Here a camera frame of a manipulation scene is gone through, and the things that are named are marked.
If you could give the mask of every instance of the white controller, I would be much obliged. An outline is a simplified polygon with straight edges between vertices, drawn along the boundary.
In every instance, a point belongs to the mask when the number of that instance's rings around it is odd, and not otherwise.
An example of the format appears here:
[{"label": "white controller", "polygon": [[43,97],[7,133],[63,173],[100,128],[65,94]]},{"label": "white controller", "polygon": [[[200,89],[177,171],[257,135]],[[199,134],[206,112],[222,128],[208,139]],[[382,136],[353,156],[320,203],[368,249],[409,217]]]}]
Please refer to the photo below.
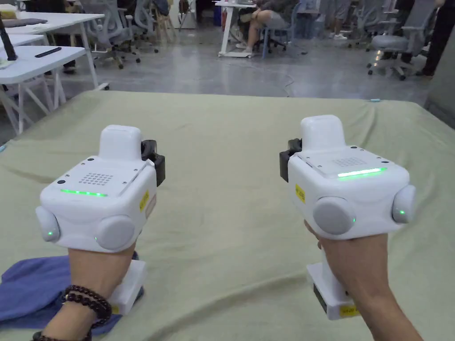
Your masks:
[{"label": "white controller", "polygon": [[[289,195],[313,230],[345,240],[396,231],[414,215],[415,187],[407,170],[358,146],[347,146],[333,115],[301,122],[301,150],[287,156]],[[313,290],[331,320],[358,315],[325,259],[309,265]]]},{"label": "white controller", "polygon": [[[110,125],[101,133],[99,155],[90,156],[48,185],[36,214],[45,241],[80,250],[119,252],[139,236],[157,201],[157,172],[142,160],[141,132]],[[109,302],[127,314],[147,275],[131,261]]]}]

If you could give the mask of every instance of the leg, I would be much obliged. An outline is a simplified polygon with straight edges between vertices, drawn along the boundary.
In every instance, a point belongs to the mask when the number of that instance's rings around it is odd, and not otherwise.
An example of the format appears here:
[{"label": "leg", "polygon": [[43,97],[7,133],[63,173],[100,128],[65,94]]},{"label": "leg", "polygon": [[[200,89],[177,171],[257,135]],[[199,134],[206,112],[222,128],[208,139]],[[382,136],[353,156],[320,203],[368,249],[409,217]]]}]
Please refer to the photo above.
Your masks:
[{"label": "leg", "polygon": [[424,75],[433,75],[435,73],[454,25],[455,9],[441,7],[436,18],[435,30],[431,38],[427,61],[422,70]]},{"label": "leg", "polygon": [[254,44],[259,40],[259,30],[264,24],[267,24],[272,18],[271,10],[262,10],[256,15],[255,19],[250,21],[250,29],[248,31],[248,43],[247,49],[249,51],[253,50]]}]

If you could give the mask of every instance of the person's shorts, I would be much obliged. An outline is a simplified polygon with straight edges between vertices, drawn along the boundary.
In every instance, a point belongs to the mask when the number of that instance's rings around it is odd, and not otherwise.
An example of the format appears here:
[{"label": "person's shorts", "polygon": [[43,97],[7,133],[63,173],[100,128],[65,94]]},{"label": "person's shorts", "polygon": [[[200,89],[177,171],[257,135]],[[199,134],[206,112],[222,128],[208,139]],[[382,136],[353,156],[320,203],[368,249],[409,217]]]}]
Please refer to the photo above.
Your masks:
[{"label": "person's shorts", "polygon": [[286,22],[277,12],[271,11],[270,19],[266,25],[272,30],[285,30],[289,28],[290,23]]},{"label": "person's shorts", "polygon": [[351,6],[351,0],[335,0],[334,1],[334,10],[335,18],[340,20],[346,20],[349,13],[349,8]]}]

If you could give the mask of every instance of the yellow sticker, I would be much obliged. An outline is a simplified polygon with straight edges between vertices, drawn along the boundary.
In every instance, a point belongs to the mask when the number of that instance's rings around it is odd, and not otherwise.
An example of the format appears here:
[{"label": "yellow sticker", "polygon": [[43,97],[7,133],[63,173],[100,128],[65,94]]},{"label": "yellow sticker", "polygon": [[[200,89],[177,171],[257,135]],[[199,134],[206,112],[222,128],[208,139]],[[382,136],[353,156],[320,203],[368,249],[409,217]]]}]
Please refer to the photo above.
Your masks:
[{"label": "yellow sticker", "polygon": [[305,191],[299,187],[299,185],[295,184],[295,195],[305,203]]},{"label": "yellow sticker", "polygon": [[145,192],[144,196],[142,197],[141,202],[139,203],[139,209],[141,210],[141,212],[145,208],[145,205],[149,198],[150,198],[150,195],[148,194],[148,190],[147,190]]},{"label": "yellow sticker", "polygon": [[340,307],[340,317],[353,317],[357,315],[360,315],[360,312],[357,310],[356,306]]}]

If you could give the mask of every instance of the black remote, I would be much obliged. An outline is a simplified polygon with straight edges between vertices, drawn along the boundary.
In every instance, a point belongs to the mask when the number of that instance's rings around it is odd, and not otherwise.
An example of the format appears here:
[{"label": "black remote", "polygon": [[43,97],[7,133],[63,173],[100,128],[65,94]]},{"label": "black remote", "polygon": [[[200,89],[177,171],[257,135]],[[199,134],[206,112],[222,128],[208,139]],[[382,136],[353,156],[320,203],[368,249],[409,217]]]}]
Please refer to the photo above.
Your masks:
[{"label": "black remote", "polygon": [[56,48],[54,48],[52,50],[40,53],[39,55],[36,55],[35,57],[36,58],[41,58],[41,57],[44,57],[45,55],[50,55],[51,53],[54,53],[54,52],[57,52],[57,51],[60,51],[60,50],[61,50],[61,47],[56,47]]}]

